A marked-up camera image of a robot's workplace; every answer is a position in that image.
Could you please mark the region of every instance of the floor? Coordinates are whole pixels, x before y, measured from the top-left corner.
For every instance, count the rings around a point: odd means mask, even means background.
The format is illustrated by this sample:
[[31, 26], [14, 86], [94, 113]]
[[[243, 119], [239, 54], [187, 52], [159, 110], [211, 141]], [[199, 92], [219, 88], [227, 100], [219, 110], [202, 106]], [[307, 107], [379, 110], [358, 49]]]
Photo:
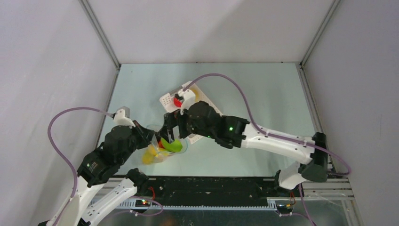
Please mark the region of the floor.
[[[294, 63], [239, 64], [123, 64], [109, 111], [130, 108], [130, 118], [142, 126], [162, 125], [159, 98], [206, 73], [222, 73], [235, 80], [246, 94], [257, 124], [294, 135], [315, 132]], [[249, 118], [242, 97], [227, 80], [217, 77], [198, 81], [199, 88], [225, 115]], [[115, 124], [107, 119], [100, 141]], [[225, 149], [203, 138], [183, 154], [152, 165], [141, 163], [143, 150], [135, 151], [117, 174], [139, 168], [158, 176], [272, 177], [294, 162], [287, 157], [256, 149]]]

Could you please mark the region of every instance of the glass panel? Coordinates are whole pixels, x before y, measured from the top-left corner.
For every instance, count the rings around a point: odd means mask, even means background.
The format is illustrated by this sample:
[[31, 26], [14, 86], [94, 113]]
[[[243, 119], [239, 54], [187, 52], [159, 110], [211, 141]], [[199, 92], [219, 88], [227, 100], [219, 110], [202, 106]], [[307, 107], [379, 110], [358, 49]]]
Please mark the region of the glass panel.
[[[347, 226], [340, 201], [307, 201], [308, 211], [317, 226]], [[305, 214], [303, 205], [298, 202], [294, 212]], [[134, 214], [118, 214], [103, 220], [99, 226], [309, 226], [301, 216], [279, 217], [274, 211], [246, 210], [165, 210], [154, 217], [135, 217]]]

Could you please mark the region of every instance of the red wire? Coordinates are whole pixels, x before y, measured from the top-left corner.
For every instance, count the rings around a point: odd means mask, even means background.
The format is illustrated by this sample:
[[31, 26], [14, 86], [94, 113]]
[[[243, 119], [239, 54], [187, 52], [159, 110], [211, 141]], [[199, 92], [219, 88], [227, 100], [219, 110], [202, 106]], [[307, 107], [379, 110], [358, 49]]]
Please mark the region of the red wire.
[[296, 200], [295, 200], [295, 195], [294, 195], [294, 193], [291, 192], [291, 193], [289, 194], [289, 197], [290, 197], [290, 199], [289, 199], [290, 202], [291, 202], [291, 197], [294, 199], [294, 204], [292, 204], [292, 205], [295, 205], [295, 204], [296, 204]]
[[155, 191], [154, 191], [154, 188], [151, 186], [151, 187], [148, 188], [148, 190], [151, 190], [151, 191], [152, 191], [152, 200], [154, 200], [154, 199], [155, 199]]

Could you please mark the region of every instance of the white plastic part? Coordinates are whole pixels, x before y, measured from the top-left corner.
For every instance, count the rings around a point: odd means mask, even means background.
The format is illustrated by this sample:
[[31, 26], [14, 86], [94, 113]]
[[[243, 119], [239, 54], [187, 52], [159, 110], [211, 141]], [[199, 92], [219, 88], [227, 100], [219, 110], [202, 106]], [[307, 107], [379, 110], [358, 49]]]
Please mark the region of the white plastic part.
[[177, 94], [183, 97], [182, 106], [180, 107], [180, 114], [183, 114], [184, 109], [189, 109], [195, 103], [195, 94], [190, 90], [179, 90]]
[[[175, 110], [179, 109], [173, 103], [173, 98], [175, 97], [175, 94], [179, 90], [188, 86], [190, 83], [191, 83], [191, 81], [186, 82], [181, 87], [175, 89], [174, 91], [166, 93], [165, 95], [160, 97], [160, 102], [167, 112], [174, 112]], [[209, 104], [209, 106], [213, 107], [217, 113], [219, 113], [220, 115], [223, 115], [222, 112], [220, 112], [220, 110], [215, 106], [215, 104], [212, 103], [212, 101], [204, 94], [204, 92], [202, 92], [201, 89], [198, 88], [198, 86], [196, 84], [193, 84], [189, 89], [194, 90], [198, 94], [198, 96], [196, 97], [197, 101], [202, 100], [204, 102], [207, 102]], [[190, 144], [194, 144], [195, 142], [199, 141], [201, 138], [203, 138], [203, 136], [194, 135], [194, 134], [191, 134], [187, 137]]]
[[[266, 129], [261, 126], [259, 127], [266, 131], [267, 135], [272, 133], [292, 139], [306, 140], [308, 144], [314, 144], [314, 141], [311, 139], [311, 137], [294, 136], [287, 133]], [[314, 153], [314, 148], [264, 135], [256, 130], [252, 123], [245, 127], [243, 135], [247, 136], [247, 138], [241, 142], [241, 147], [256, 148], [281, 154], [283, 156], [293, 158], [302, 164], [308, 164], [312, 160], [311, 153]]]
[[84, 211], [82, 219], [85, 222], [90, 222], [90, 226], [96, 226], [112, 210], [119, 206], [121, 202], [130, 196], [135, 195], [136, 193], [137, 187], [135, 187], [133, 181], [128, 178], [124, 178], [112, 191], [110, 191], [92, 206], [89, 206]]
[[306, 179], [303, 178], [300, 173], [298, 173], [298, 169], [300, 166], [301, 164], [296, 161], [292, 163], [292, 165], [288, 168], [280, 171], [279, 186], [288, 190], [292, 190], [298, 184], [306, 181]]
[[115, 113], [113, 121], [118, 126], [132, 126], [135, 127], [133, 121], [130, 119], [130, 109], [128, 107], [121, 107]]
[[68, 197], [61, 208], [58, 210], [56, 215], [46, 223], [46, 226], [53, 226], [58, 215], [61, 213], [65, 204], [70, 200], [69, 204], [66, 206], [61, 214], [57, 226], [76, 226], [79, 223], [80, 217], [84, 213], [87, 206], [90, 204], [93, 197], [96, 195], [104, 184], [94, 185], [87, 187], [88, 183], [82, 177], [78, 177], [78, 187], [77, 192], [73, 198]]

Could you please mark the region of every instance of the red button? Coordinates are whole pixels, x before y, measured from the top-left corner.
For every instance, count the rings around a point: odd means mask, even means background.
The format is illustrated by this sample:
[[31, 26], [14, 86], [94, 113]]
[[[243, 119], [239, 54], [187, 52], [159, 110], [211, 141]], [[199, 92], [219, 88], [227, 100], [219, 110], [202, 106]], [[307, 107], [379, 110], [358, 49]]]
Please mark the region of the red button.
[[173, 103], [175, 104], [176, 107], [182, 106], [182, 102], [180, 102], [180, 100], [178, 100], [176, 97], [173, 98]]

